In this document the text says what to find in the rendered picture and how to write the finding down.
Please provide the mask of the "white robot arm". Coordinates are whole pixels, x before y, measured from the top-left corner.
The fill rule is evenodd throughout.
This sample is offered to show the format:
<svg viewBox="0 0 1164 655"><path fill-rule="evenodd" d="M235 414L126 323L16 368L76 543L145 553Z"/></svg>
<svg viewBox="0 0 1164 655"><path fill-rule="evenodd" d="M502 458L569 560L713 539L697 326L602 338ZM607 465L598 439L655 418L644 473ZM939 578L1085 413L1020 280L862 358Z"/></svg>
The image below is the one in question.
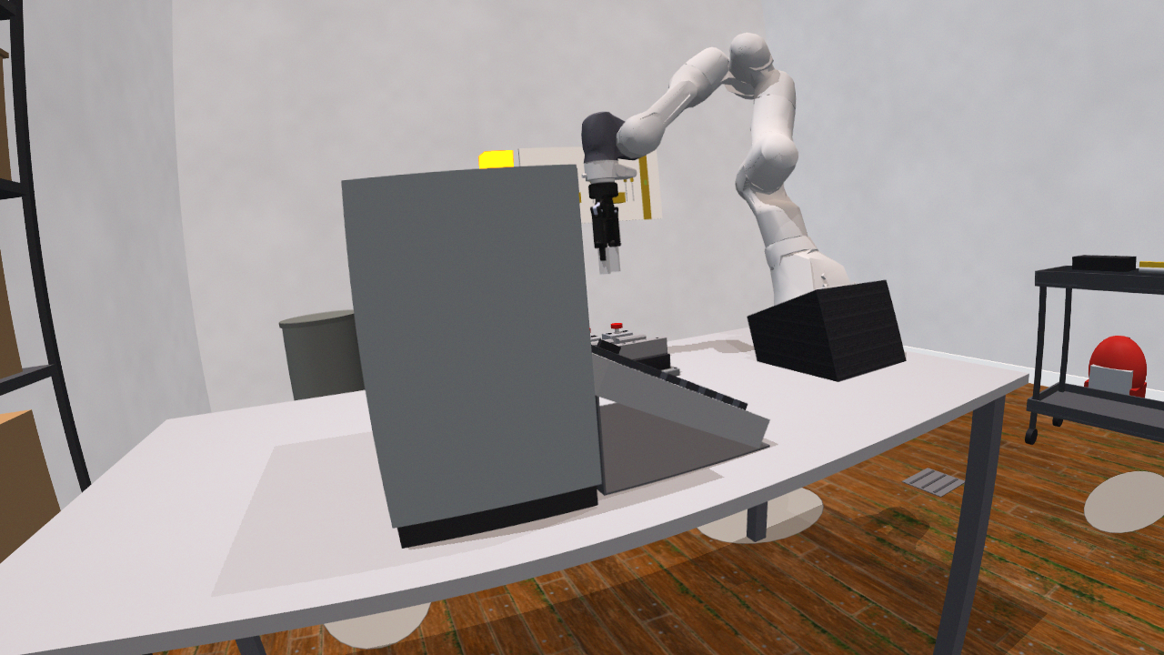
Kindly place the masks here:
<svg viewBox="0 0 1164 655"><path fill-rule="evenodd" d="M590 179L590 184L622 181L636 177L637 171L618 161L637 161L654 152L667 126L688 107L707 100L722 84L736 97L754 99L752 144L734 184L759 225L775 306L826 285L842 287L856 282L849 283L847 270L818 252L805 230L801 208L783 188L799 161L792 138L797 90L792 77L774 69L773 62L768 43L757 34L744 33L733 38L730 57L716 48L694 55L673 74L663 97L641 115L627 121L608 112L587 116L581 137L585 152L582 178Z"/></svg>

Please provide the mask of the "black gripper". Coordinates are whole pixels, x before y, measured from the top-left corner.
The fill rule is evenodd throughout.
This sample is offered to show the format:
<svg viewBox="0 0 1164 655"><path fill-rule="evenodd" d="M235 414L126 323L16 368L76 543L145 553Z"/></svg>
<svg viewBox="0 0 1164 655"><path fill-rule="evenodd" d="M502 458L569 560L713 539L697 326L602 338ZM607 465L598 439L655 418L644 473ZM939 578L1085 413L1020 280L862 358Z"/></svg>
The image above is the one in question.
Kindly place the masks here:
<svg viewBox="0 0 1164 655"><path fill-rule="evenodd" d="M592 216L594 247L597 245L595 248L597 248L598 252L599 275L620 272L618 248L622 245L622 242L618 207L615 207L613 205L613 197L618 195L617 183L606 181L589 184L589 186L587 186L587 192L589 192L589 198L595 199L595 206L590 207L590 211ZM599 208L602 208L603 212L599 211ZM606 230L608 247L606 236L604 237L604 233L606 233ZM609 258L610 261L608 261Z"/></svg>

